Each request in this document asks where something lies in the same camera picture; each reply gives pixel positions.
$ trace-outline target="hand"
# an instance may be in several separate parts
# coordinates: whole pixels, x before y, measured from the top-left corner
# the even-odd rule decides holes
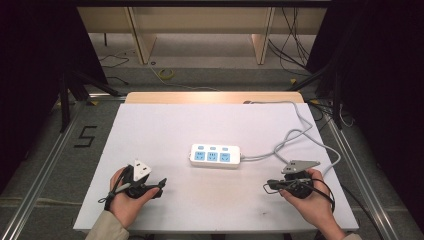
[[[119,169],[110,179],[110,189],[113,189],[119,175],[125,168]],[[138,199],[133,199],[125,193],[118,193],[110,204],[110,212],[115,215],[122,226],[127,229],[137,218],[138,212],[155,194],[159,188],[153,188],[147,191],[143,196]]]
[[[308,169],[306,172],[312,179],[323,180],[318,170]],[[322,182],[314,181],[314,187],[327,195],[330,193]],[[346,236],[334,219],[331,203],[319,193],[314,191],[305,199],[297,198],[286,190],[280,190],[280,194],[300,212],[308,223],[317,227],[326,239],[343,239]]]

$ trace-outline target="sleeve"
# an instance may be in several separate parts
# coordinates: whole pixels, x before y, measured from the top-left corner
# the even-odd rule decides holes
[[[128,237],[129,232],[122,227],[118,219],[111,212],[103,211],[88,233],[86,240],[126,240]]]
[[[362,240],[362,238],[358,234],[349,234],[347,237],[343,238],[343,240]]]

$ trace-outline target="person's left hand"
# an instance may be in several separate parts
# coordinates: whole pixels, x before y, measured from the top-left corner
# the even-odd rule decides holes
[[[119,169],[113,177],[110,179],[110,190],[113,189],[119,175],[125,168]],[[143,196],[138,199],[133,199],[127,196],[125,193],[116,194],[115,198],[110,204],[110,212],[115,215],[118,221],[122,224],[125,229],[135,221],[138,212],[155,194],[159,191],[159,188],[153,188],[147,191]]]

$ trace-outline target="white tabletop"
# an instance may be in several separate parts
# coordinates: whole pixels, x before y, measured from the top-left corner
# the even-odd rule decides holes
[[[314,127],[308,131],[322,143],[307,104],[297,104]],[[279,194],[262,188],[268,179],[283,179],[285,163],[271,156],[242,162],[239,168],[191,166],[194,143],[236,145],[245,156],[271,152],[293,129],[304,129],[291,104],[123,104],[74,225],[88,232],[103,210],[97,201],[107,195],[110,177],[135,159],[153,171],[147,184],[168,178],[161,198],[149,201],[130,230],[150,233],[272,233],[314,227]],[[286,144],[288,160],[330,165],[326,150],[304,136]],[[337,176],[324,180],[336,199],[335,218],[341,228],[358,228]]]

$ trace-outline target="desk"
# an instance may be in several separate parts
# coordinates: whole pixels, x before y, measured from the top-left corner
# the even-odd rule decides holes
[[[139,158],[153,169],[148,183],[164,177],[168,182],[162,197],[145,205],[132,231],[277,233],[313,230],[281,196],[268,195],[263,190],[266,180],[283,177],[280,171],[285,164],[277,158],[243,162],[238,169],[222,170],[193,167],[187,155],[193,143],[222,144],[224,139],[227,143],[239,144],[247,156],[263,153],[267,146],[273,148],[288,130],[302,128],[293,105],[239,103],[290,98],[298,102],[301,115],[313,123],[307,104],[301,103],[300,94],[293,92],[129,94],[116,116],[74,229],[89,231],[103,209],[97,200],[107,194],[110,176]],[[210,117],[211,112],[217,111],[225,114]],[[322,142],[316,126],[308,133]],[[330,164],[325,149],[306,137],[288,144],[282,153],[288,159],[318,158],[321,165],[317,169],[321,171]],[[340,226],[345,230],[357,229],[335,172],[329,171],[325,180],[335,195],[334,214]]]

